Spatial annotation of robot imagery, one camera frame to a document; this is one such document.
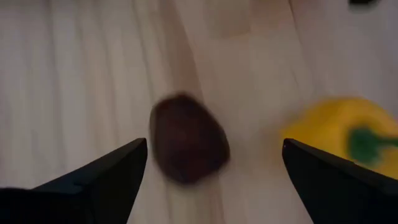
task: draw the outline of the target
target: light wood surface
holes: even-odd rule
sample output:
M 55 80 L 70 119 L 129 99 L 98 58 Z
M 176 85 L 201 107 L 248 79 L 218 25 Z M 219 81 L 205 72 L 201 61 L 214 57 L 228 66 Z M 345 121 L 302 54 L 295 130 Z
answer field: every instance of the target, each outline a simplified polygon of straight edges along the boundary
M 0 186 L 34 187 L 147 136 L 176 91 L 225 128 L 231 162 L 191 189 L 152 158 L 130 223 L 311 223 L 278 130 L 330 95 L 398 116 L 398 2 L 1 0 Z

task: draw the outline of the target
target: brown object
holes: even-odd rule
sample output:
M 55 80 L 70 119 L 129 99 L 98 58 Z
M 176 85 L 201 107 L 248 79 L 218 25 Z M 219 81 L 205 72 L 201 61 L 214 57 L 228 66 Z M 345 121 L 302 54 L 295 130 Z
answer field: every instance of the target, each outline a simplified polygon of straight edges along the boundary
M 194 184 L 229 159 L 222 127 L 204 106 L 184 94 L 154 106 L 150 135 L 161 171 L 181 184 Z

